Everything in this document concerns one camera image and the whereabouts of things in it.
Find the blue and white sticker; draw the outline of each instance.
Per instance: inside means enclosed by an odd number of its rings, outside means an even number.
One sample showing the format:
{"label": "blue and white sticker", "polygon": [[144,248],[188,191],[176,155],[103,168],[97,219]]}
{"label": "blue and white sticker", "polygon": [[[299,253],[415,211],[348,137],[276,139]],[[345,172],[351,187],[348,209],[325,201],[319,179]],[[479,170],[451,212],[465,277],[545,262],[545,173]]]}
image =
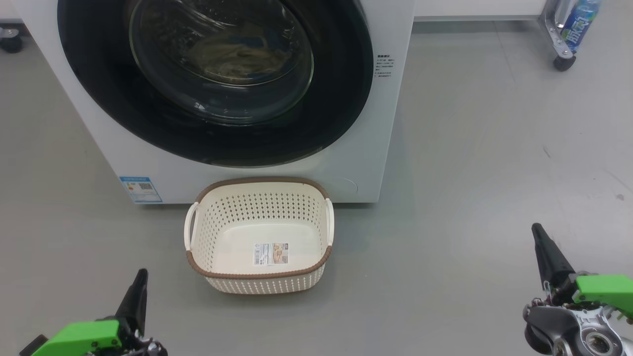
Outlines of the blue and white sticker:
{"label": "blue and white sticker", "polygon": [[119,177],[130,198],[137,204],[162,203],[154,184],[148,177]]}

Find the front-loading washing machine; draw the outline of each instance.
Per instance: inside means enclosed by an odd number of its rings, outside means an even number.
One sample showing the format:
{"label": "front-loading washing machine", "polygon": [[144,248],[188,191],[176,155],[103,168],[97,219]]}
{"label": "front-loading washing machine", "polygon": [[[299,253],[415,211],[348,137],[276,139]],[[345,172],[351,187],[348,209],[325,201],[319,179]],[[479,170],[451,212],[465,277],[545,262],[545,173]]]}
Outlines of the front-loading washing machine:
{"label": "front-loading washing machine", "polygon": [[415,0],[16,0],[136,203],[294,176],[374,202]]}

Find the washing machine door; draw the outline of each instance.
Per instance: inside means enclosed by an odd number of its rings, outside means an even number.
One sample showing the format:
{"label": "washing machine door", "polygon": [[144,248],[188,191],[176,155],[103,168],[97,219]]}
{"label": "washing machine door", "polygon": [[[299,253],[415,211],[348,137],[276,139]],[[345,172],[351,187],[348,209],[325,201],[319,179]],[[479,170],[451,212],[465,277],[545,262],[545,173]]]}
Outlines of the washing machine door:
{"label": "washing machine door", "polygon": [[312,155],[351,127],[371,87],[355,0],[58,4],[86,91],[136,136],[191,160],[261,167]]}

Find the white handle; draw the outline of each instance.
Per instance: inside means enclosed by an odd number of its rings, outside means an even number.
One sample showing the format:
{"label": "white handle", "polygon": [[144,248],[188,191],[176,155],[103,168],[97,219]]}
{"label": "white handle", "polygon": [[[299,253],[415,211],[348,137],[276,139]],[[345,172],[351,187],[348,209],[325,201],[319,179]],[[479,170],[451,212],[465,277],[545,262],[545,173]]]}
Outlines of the white handle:
{"label": "white handle", "polygon": [[332,246],[334,243],[334,207],[329,198],[325,199],[325,213],[327,222],[327,245]]}
{"label": "white handle", "polygon": [[189,208],[189,211],[187,212],[187,217],[185,218],[185,233],[184,234],[185,234],[185,250],[187,251],[191,251],[191,245],[194,244],[194,241],[196,239],[197,214],[196,214],[196,219],[194,220],[194,229],[193,229],[193,232],[191,233],[191,236],[189,236],[189,232],[191,231],[191,218],[196,212],[197,206],[198,206],[198,202],[193,203],[193,205],[191,205],[191,207]]}

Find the white plastic basket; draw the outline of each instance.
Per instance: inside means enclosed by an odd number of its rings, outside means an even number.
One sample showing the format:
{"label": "white plastic basket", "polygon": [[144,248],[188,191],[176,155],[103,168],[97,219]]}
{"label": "white plastic basket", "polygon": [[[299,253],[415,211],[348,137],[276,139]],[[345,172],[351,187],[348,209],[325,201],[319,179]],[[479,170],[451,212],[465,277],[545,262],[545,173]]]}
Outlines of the white plastic basket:
{"label": "white plastic basket", "polygon": [[319,281],[332,251],[334,209],[308,179],[218,182],[187,212],[184,241],[191,267],[222,292],[302,291]]}

